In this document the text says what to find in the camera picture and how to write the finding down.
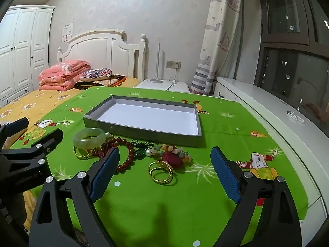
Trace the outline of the thin gold bangles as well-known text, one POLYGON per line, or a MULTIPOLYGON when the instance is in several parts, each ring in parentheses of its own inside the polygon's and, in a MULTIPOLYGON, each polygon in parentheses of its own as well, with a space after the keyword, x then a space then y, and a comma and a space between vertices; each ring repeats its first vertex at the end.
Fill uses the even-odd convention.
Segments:
POLYGON ((94 157, 97 157, 98 156, 98 152, 99 152, 99 149, 98 148, 94 148, 94 149, 80 149, 80 148, 74 146, 74 155, 79 160, 86 161, 86 160, 92 159, 94 157))

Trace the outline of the pale green jade bangle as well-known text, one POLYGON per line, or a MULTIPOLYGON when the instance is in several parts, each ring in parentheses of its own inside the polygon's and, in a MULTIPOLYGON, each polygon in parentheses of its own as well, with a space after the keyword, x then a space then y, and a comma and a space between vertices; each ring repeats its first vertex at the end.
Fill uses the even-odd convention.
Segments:
POLYGON ((73 136, 73 144, 78 149, 94 149, 105 143, 105 131, 100 128, 85 128, 73 136))

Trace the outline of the black cord green pendant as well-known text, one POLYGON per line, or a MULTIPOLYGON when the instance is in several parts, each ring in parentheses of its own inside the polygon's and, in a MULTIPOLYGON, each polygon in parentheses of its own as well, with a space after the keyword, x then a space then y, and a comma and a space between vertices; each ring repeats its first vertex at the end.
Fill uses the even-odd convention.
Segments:
POLYGON ((132 139, 131 144, 134 147, 135 159, 142 160, 146 156, 146 150, 148 149, 148 143, 139 142, 137 139, 132 139))

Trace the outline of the gold bangle pair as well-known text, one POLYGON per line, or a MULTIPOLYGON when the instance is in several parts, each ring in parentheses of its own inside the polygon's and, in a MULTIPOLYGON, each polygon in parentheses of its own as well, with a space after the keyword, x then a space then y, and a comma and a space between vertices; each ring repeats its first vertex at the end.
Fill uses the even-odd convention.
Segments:
POLYGON ((148 166, 148 174, 151 180, 159 185, 170 184, 173 180, 173 173, 172 166, 162 160, 152 162, 148 166))

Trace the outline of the red rose pendant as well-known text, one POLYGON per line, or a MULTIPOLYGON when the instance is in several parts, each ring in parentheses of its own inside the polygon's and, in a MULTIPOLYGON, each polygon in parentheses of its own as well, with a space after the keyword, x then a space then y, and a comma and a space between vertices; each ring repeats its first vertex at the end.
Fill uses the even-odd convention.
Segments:
POLYGON ((164 152, 162 155, 162 160, 167 162, 173 169, 180 169, 184 165, 182 159, 179 158, 179 156, 169 151, 164 152))

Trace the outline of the yellow floral bedsheet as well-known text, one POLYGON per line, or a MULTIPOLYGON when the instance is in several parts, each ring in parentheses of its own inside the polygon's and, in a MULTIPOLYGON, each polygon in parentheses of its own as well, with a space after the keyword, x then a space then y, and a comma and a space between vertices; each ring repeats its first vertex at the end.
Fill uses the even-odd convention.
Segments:
MULTIPOLYGON (((140 80, 136 78, 127 78, 121 86, 116 87, 136 87, 140 80)), ((1 125, 12 123, 20 118, 26 117, 29 126, 26 131, 34 129, 34 124, 43 118, 48 112, 53 110, 61 103, 68 99, 78 96, 79 99, 84 97, 80 94, 82 90, 69 89, 67 91, 57 90, 35 90, 29 94, 14 99, 1 108, 1 125)), ((4 144, 3 149, 9 149, 14 143, 4 144)))

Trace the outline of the folded pink quilt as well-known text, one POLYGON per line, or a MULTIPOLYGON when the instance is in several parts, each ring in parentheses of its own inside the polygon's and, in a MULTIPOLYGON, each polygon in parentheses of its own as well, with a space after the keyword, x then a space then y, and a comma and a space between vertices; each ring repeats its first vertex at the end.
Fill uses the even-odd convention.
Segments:
POLYGON ((85 60, 67 60, 43 70, 38 76, 39 90, 67 91, 80 80, 83 72, 90 70, 85 60))

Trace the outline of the patterned pillow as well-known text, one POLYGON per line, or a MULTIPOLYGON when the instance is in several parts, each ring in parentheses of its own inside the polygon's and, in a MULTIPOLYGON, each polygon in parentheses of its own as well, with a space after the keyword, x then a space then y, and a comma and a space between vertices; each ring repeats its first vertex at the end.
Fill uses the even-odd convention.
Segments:
POLYGON ((94 82, 94 81, 107 80, 111 76, 112 76, 111 69, 108 68, 90 69, 84 71, 80 75, 80 80, 82 82, 94 82))

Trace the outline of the white wardrobe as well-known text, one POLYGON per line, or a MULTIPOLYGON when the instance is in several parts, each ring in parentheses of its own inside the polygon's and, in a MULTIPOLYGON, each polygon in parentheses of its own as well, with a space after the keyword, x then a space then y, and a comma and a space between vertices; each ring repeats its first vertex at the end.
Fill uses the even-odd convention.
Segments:
POLYGON ((49 67, 49 38, 55 7, 9 7, 1 20, 1 107, 38 89, 49 67))

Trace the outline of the green cartoon cloth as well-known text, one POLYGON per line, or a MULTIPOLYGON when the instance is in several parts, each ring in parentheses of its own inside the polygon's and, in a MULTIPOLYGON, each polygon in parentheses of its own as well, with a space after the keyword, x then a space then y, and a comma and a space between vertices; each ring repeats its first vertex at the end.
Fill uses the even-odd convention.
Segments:
POLYGON ((288 157, 266 129, 239 103, 214 97, 127 87, 92 87, 61 103, 16 141, 29 147, 56 128, 62 143, 48 156, 57 179, 73 177, 92 165, 75 157, 73 136, 84 128, 83 115, 111 95, 197 103, 204 147, 185 147, 191 163, 176 171, 166 186, 148 174, 152 158, 135 161, 113 176, 104 196, 95 203, 98 214, 118 246, 212 246, 227 224, 234 202, 229 199, 210 162, 212 147, 246 165, 259 153, 276 174, 283 176, 300 219, 309 207, 306 191, 288 157))

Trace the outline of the white bed headboard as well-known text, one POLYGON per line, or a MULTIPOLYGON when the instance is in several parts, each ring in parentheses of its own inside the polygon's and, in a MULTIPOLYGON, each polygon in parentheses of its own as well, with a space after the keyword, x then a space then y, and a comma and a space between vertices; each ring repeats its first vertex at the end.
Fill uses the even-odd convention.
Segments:
POLYGON ((147 36, 142 34, 138 44, 123 40, 125 31, 95 29, 67 41, 67 51, 57 49, 57 62, 85 60, 92 69, 108 68, 114 74, 143 81, 145 78, 147 36))

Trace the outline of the grey shallow tray box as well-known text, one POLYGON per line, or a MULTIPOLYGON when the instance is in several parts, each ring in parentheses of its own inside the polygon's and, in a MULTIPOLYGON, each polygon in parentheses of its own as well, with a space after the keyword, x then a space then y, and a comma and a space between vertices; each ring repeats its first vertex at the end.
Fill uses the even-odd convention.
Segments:
POLYGON ((177 146, 204 147, 193 104, 112 95, 83 116, 87 128, 177 146))

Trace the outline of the sailboat print curtain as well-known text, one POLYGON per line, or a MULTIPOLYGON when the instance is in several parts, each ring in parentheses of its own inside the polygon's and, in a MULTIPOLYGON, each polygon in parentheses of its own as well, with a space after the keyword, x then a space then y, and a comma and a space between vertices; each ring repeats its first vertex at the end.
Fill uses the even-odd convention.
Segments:
POLYGON ((241 0, 210 0, 199 62, 191 83, 194 94, 210 95, 229 55, 240 15, 241 0))

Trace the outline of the wall paper notices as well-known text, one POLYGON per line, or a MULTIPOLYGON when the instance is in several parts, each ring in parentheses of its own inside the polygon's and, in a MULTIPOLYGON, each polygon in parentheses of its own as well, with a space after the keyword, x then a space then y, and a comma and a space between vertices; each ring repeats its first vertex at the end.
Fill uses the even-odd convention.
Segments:
POLYGON ((74 23, 68 23, 63 26, 61 42, 67 42, 72 38, 74 23))

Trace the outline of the wall power socket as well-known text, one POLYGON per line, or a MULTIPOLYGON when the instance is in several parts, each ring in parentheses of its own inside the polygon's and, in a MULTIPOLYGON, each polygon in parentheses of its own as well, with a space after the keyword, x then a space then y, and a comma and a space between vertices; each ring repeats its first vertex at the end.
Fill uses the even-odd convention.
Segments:
POLYGON ((179 70, 181 68, 181 62, 178 61, 166 61, 166 68, 179 70))

